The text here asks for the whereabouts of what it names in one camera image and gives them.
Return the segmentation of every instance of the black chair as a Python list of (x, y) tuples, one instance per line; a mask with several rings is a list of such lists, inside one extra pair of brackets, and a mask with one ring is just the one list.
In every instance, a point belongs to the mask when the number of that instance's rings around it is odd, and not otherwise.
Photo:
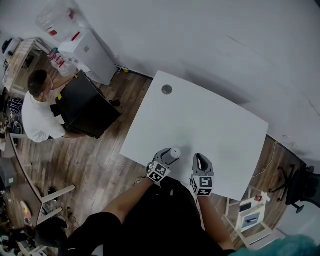
[[(320, 174), (314, 174), (315, 167), (301, 167), (295, 173), (294, 165), (291, 165), (290, 167), (292, 168), (292, 171), (289, 178), (284, 175), (284, 185), (275, 190), (270, 189), (269, 192), (274, 193), (284, 188), (285, 191), (283, 196), (282, 198), (278, 198), (278, 202), (282, 201), (287, 191), (285, 204), (287, 206), (294, 206), (297, 209), (297, 214), (300, 213), (304, 208), (304, 205), (296, 205), (296, 202), (298, 201), (309, 202), (320, 208)], [(278, 170), (282, 170), (283, 174), (285, 173), (282, 167), (278, 167)]]

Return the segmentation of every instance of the red label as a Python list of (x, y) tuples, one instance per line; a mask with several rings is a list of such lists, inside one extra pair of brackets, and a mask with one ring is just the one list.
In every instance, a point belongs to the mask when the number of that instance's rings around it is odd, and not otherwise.
[(74, 41), (79, 35), (80, 35), (80, 31), (74, 35), (74, 37), (71, 39), (71, 41)]
[(55, 30), (52, 30), (52, 31), (49, 32), (50, 36), (55, 36), (56, 34), (58, 34), (58, 32), (55, 31)]

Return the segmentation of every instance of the black cabinet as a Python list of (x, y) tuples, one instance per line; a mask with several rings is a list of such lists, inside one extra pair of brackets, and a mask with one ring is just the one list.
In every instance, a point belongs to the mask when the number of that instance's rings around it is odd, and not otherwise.
[(67, 132), (100, 138), (120, 116), (82, 71), (78, 73), (78, 78), (68, 83), (55, 101)]

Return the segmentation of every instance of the man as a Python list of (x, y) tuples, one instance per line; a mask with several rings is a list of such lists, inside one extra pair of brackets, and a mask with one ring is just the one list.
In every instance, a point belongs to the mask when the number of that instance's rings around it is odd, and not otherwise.
[(170, 177), (160, 185), (145, 178), (115, 198), (103, 212), (89, 216), (58, 255), (132, 255), (137, 251), (140, 255), (227, 256), (235, 252), (209, 197), (197, 198), (204, 231), (189, 190)]
[(51, 90), (69, 82), (73, 76), (54, 81), (45, 70), (36, 70), (28, 78), (28, 92), (22, 106), (22, 121), (26, 135), (34, 142), (40, 143), (50, 139), (79, 138), (82, 134), (66, 132), (59, 124), (53, 112), (57, 105), (50, 106), (47, 96)]

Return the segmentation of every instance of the person's arm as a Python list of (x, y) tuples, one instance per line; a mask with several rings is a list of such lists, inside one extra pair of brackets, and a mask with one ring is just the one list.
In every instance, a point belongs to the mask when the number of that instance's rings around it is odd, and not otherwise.
[(69, 139), (76, 139), (76, 138), (81, 138), (81, 137), (85, 137), (85, 136), (86, 135), (84, 135), (82, 133), (74, 133), (74, 132), (66, 131), (65, 135), (63, 137), (69, 138)]
[(59, 87), (63, 86), (64, 84), (68, 83), (70, 80), (72, 80), (75, 76), (67, 76), (63, 78), (56, 78), (53, 80), (53, 88), (52, 90), (58, 89)]
[(133, 209), (133, 207), (135, 207), (135, 205), (153, 184), (154, 182), (151, 179), (145, 178), (139, 184), (133, 186), (112, 200), (103, 210), (103, 212), (114, 214), (118, 217), (121, 224), (123, 224), (129, 212)]
[(209, 196), (198, 196), (198, 202), (201, 209), (203, 224), (207, 234), (223, 250), (234, 250), (235, 247), (231, 241), (230, 234), (210, 202)]

